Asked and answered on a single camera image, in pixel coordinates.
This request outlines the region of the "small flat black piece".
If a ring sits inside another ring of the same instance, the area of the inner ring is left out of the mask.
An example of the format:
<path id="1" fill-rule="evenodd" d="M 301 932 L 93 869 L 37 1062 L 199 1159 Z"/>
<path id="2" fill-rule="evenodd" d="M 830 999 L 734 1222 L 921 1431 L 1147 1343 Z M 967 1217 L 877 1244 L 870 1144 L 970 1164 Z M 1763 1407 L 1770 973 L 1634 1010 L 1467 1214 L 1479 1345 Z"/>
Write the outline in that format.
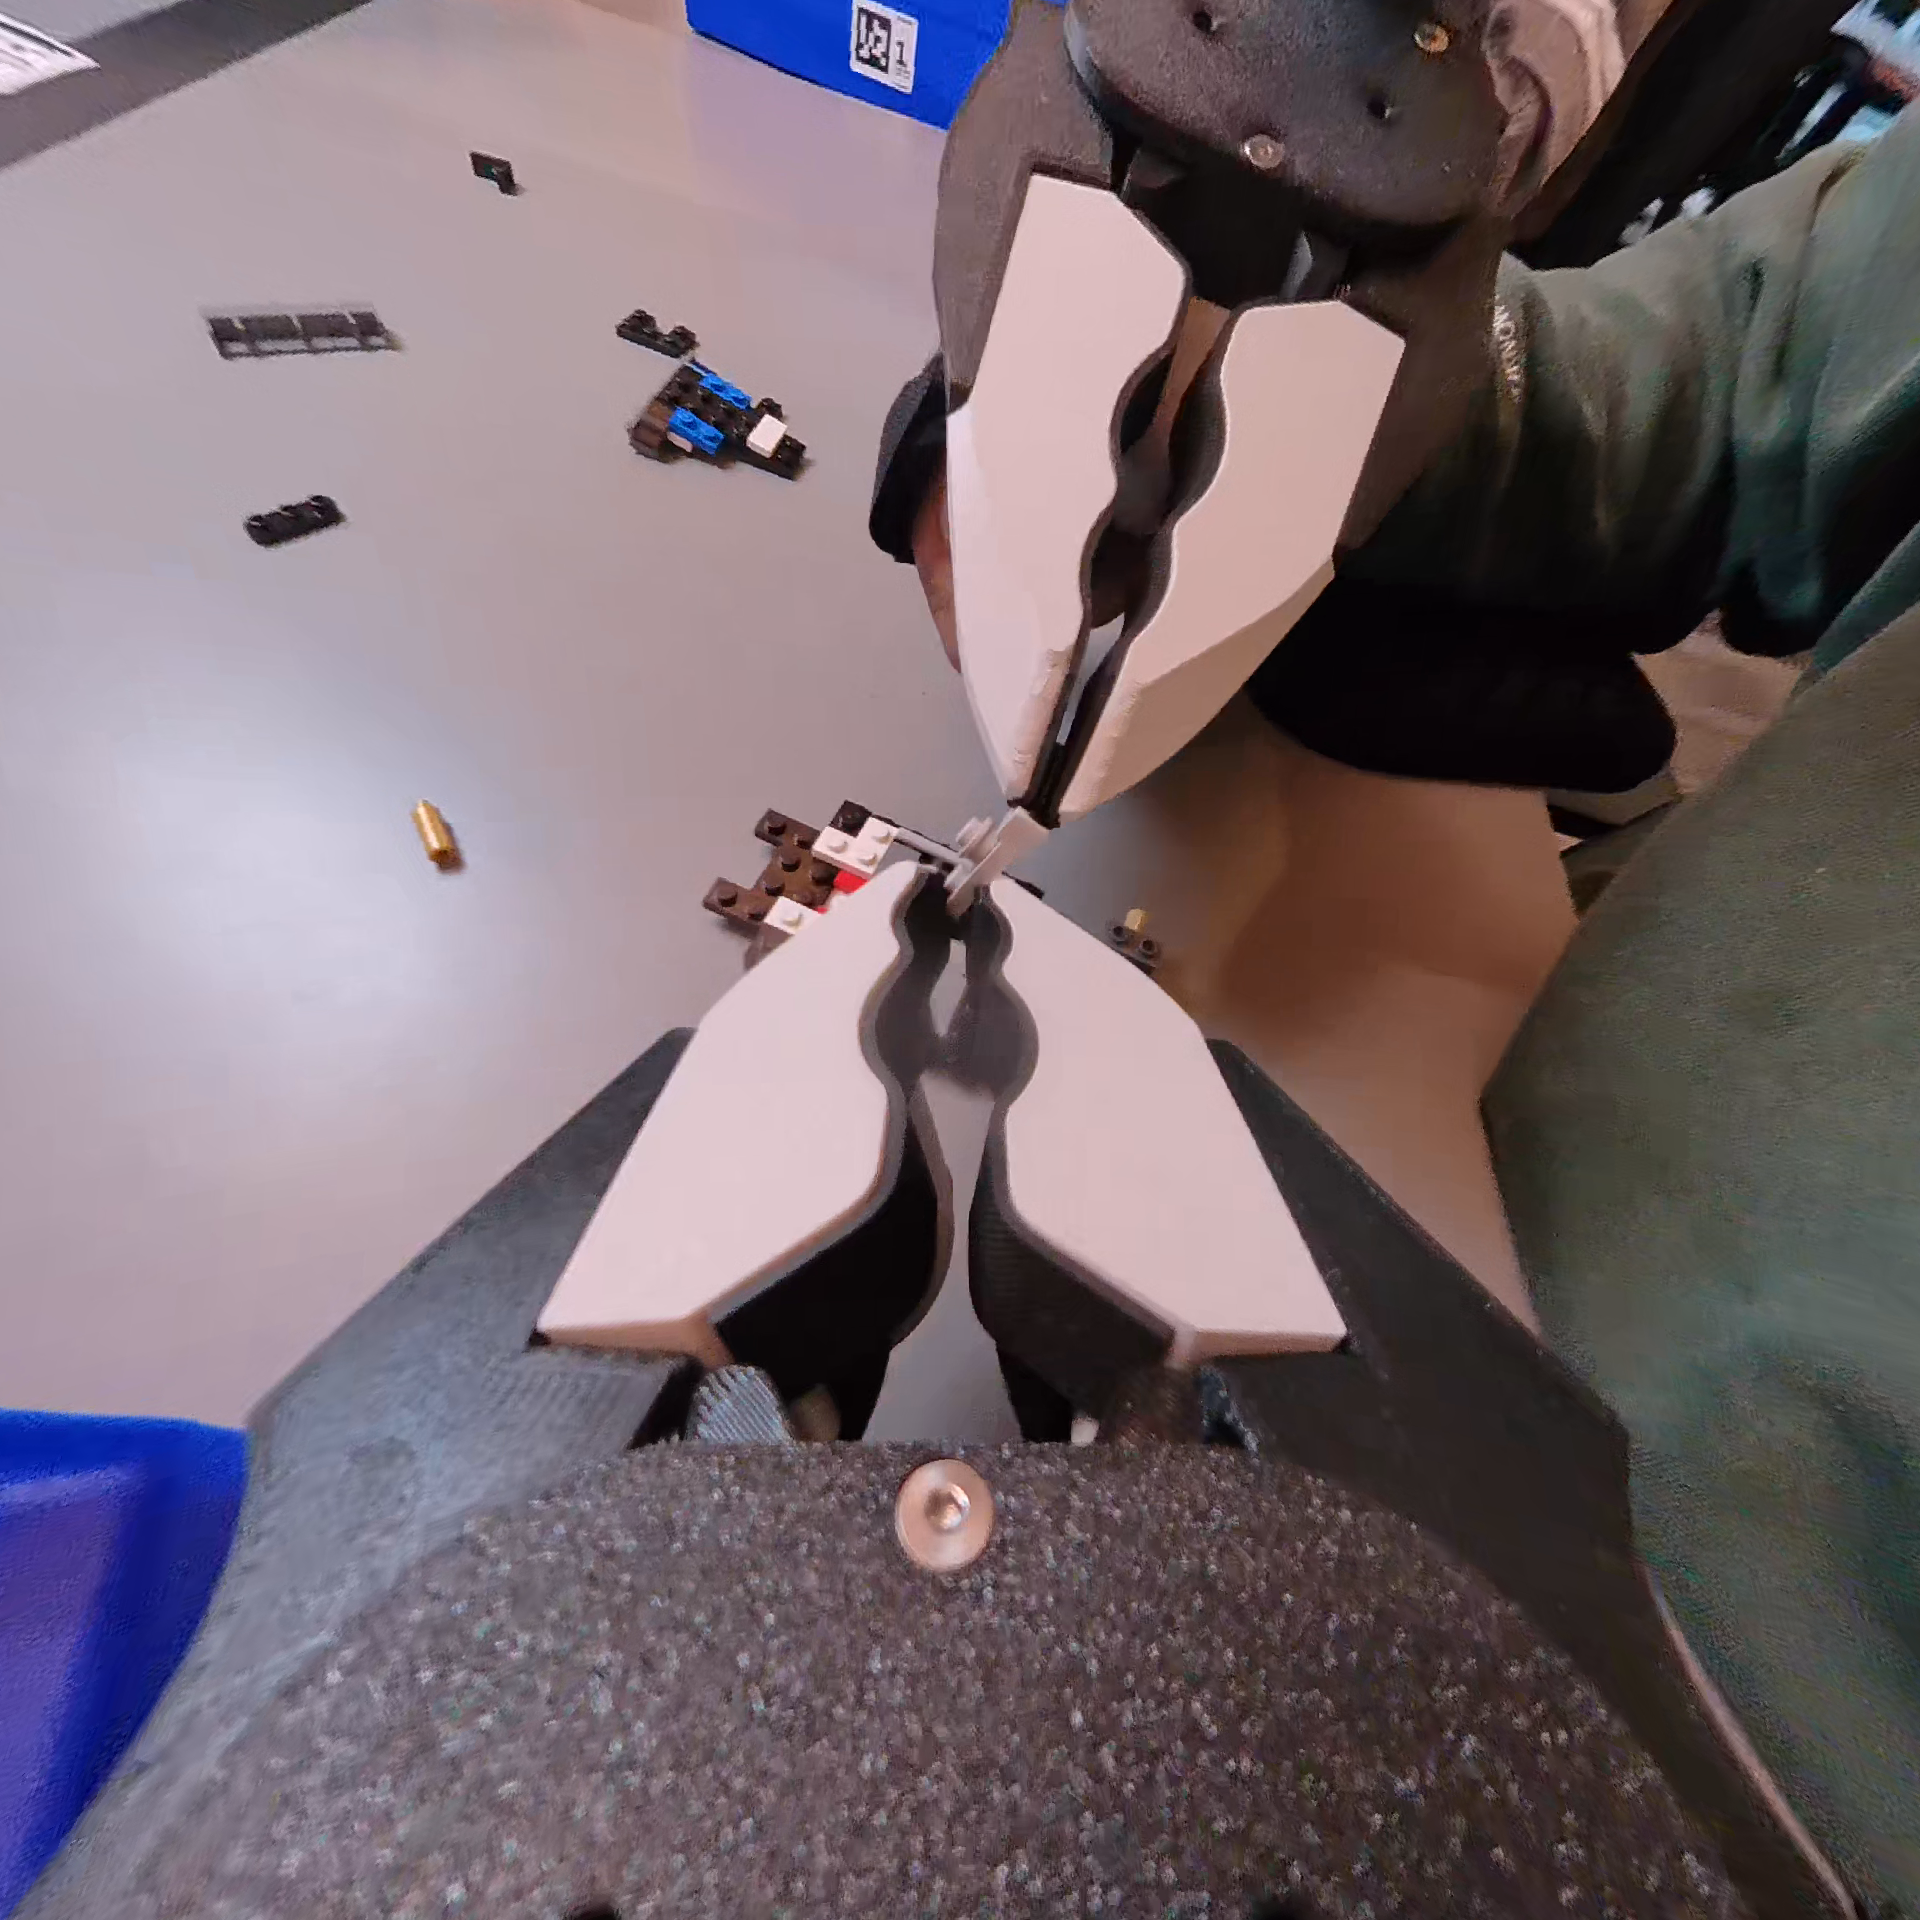
<path id="1" fill-rule="evenodd" d="M 401 350 L 377 310 L 353 307 L 207 313 L 202 323 L 225 363 Z"/>

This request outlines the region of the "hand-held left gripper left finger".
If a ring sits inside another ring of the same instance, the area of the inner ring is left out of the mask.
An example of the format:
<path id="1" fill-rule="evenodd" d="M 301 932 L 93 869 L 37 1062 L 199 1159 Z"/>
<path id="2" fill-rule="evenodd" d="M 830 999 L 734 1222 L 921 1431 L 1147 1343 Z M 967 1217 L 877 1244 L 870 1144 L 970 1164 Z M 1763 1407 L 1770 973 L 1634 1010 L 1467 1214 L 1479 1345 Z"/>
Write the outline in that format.
<path id="1" fill-rule="evenodd" d="M 721 1320 L 883 1202 L 909 1095 L 877 1015 L 927 870 L 883 870 L 691 1027 L 543 1306 L 543 1338 L 721 1362 Z"/>

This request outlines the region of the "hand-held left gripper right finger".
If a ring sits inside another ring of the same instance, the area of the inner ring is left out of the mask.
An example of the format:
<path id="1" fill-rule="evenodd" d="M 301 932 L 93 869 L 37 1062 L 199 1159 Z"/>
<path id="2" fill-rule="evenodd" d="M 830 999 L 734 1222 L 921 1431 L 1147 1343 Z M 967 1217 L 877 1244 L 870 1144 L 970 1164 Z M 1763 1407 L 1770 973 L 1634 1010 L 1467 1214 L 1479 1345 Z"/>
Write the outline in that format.
<path id="1" fill-rule="evenodd" d="M 1016 880 L 970 985 L 1011 1033 L 970 1214 L 980 1324 L 1040 1377 L 1325 1356 L 1350 1324 L 1197 1021 Z"/>

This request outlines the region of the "blue plastic bin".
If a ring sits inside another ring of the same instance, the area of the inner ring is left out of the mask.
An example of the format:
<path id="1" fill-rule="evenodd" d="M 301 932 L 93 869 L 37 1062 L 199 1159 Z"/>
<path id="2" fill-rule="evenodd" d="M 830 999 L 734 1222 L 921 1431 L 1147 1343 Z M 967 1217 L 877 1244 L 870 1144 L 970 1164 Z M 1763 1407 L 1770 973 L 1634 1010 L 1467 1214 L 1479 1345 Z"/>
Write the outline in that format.
<path id="1" fill-rule="evenodd" d="M 237 1427 L 5 1410 L 5 1915 L 199 1633 L 247 1449 Z"/>
<path id="2" fill-rule="evenodd" d="M 697 34 L 946 129 L 1016 4 L 685 4 Z"/>

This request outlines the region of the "lego car model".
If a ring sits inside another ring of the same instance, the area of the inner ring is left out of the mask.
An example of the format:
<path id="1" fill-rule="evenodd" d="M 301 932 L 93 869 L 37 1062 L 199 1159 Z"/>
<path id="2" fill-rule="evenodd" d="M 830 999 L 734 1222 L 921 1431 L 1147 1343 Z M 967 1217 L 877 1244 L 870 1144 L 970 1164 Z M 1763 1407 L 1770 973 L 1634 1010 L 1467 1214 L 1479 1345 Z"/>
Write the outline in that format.
<path id="1" fill-rule="evenodd" d="M 1049 833 L 1023 805 L 970 820 L 949 843 L 853 801 L 820 828 L 771 805 L 753 825 L 764 851 L 758 879 L 716 879 L 703 908 L 741 937 L 741 971 L 752 973 L 902 858 L 938 870 L 946 889 L 961 875 L 961 905 L 986 905 L 990 880 L 1018 885 L 1041 902 L 1041 889 L 1016 875 L 1011 858 L 1041 844 Z"/>

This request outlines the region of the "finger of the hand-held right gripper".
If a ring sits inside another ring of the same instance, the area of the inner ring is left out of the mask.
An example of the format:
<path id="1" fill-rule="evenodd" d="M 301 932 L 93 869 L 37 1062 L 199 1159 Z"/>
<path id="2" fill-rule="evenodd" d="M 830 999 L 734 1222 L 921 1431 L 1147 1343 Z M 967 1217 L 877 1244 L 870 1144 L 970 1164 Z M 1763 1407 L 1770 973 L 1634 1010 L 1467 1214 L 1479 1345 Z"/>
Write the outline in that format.
<path id="1" fill-rule="evenodd" d="M 1252 304 L 1189 389 L 1189 488 L 1068 742 L 1054 825 L 1178 755 L 1331 579 L 1404 338 L 1344 300 Z"/>
<path id="2" fill-rule="evenodd" d="M 1189 304 L 1115 192 L 1032 176 L 974 386 L 946 418 L 956 667 L 1007 802 L 1053 812 L 1128 402 Z"/>

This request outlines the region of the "black blue lego subassembly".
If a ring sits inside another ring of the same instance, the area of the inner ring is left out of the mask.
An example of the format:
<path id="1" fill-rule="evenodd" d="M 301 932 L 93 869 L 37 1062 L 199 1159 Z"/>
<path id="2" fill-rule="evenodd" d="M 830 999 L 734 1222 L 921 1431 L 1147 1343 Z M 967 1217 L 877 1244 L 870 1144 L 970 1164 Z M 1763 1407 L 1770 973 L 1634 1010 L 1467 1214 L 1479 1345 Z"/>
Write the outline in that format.
<path id="1" fill-rule="evenodd" d="M 700 359 L 682 359 L 627 426 L 638 456 L 705 467 L 753 467 L 796 480 L 808 447 L 781 402 L 753 399 Z"/>

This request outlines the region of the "white paper sheets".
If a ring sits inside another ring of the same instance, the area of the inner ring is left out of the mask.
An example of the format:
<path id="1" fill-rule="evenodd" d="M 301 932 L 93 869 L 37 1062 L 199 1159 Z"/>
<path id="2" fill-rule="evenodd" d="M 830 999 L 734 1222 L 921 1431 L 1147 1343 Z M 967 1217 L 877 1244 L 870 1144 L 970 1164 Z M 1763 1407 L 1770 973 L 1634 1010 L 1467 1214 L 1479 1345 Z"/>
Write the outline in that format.
<path id="1" fill-rule="evenodd" d="M 47 29 L 5 14 L 5 102 L 37 83 L 96 73 L 98 61 Z"/>

